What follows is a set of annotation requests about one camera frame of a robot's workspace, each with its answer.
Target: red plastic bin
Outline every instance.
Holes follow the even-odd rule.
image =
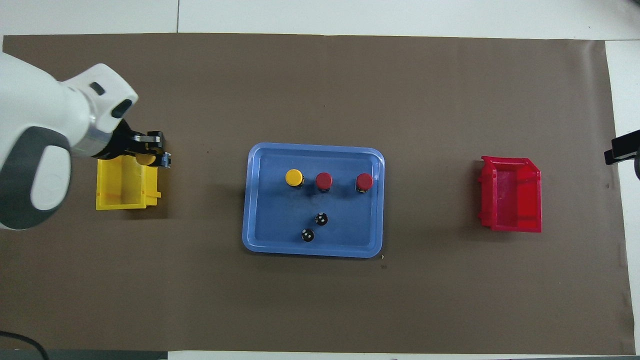
[[[483,156],[483,226],[494,231],[542,232],[540,170],[527,158]]]

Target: blue tray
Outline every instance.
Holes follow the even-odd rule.
[[[289,169],[305,176],[300,188],[285,182]],[[323,193],[316,175],[328,172],[333,186]],[[355,190],[361,173],[373,176],[366,193]],[[259,143],[249,152],[244,196],[243,242],[252,251],[371,258],[382,248],[385,159],[366,147]],[[325,226],[314,222],[326,213]],[[311,228],[315,238],[301,238]]]

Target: red cap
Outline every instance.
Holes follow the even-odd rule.
[[[320,190],[329,190],[333,184],[333,178],[328,172],[321,172],[316,176],[316,186]]]
[[[367,191],[373,187],[373,177],[369,174],[360,174],[356,177],[356,187]]]

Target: black knob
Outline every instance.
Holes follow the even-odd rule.
[[[315,237],[314,231],[311,229],[304,229],[302,230],[302,240],[305,240],[306,242],[309,242],[311,240],[313,240]]]
[[[318,215],[316,215],[316,224],[320,226],[325,226],[326,223],[328,222],[329,222],[329,217],[326,216],[325,213],[318,213]]]

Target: button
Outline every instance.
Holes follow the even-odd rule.
[[[302,173],[297,168],[292,168],[287,171],[287,175],[285,175],[285,180],[289,186],[301,186],[305,183],[305,177],[302,176]]]
[[[320,226],[325,226],[326,223],[329,222],[329,217],[326,216],[325,213],[318,213],[314,220],[316,221],[316,224],[318,224]]]
[[[373,177],[369,174],[360,174],[356,177],[356,191],[365,193],[373,187]]]
[[[156,160],[155,155],[151,154],[136,154],[136,161],[143,166],[148,166],[154,163]]]
[[[315,237],[314,231],[311,229],[302,230],[301,235],[302,235],[302,240],[305,240],[306,242],[310,242]]]
[[[327,192],[333,184],[333,178],[328,172],[321,172],[316,176],[316,186],[320,191]]]

